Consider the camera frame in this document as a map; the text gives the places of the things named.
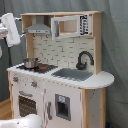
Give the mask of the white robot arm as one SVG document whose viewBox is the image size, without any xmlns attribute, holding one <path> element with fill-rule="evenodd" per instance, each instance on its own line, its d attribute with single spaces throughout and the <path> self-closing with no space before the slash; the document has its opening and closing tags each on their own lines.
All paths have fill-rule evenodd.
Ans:
<svg viewBox="0 0 128 128">
<path fill-rule="evenodd" d="M 0 17 L 0 39 L 5 37 L 9 47 L 20 43 L 20 36 L 12 13 L 6 13 Z M 0 128 L 43 128 L 41 118 L 35 114 L 29 114 L 18 119 L 0 120 Z"/>
</svg>

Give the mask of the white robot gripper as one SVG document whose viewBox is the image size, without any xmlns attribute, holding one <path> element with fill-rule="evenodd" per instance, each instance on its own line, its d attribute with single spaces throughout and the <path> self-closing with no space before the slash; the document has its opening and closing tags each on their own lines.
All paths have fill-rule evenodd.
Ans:
<svg viewBox="0 0 128 128">
<path fill-rule="evenodd" d="M 2 36 L 6 37 L 7 45 L 9 47 L 18 45 L 21 42 L 15 18 L 12 13 L 6 13 L 1 17 L 0 38 Z"/>
</svg>

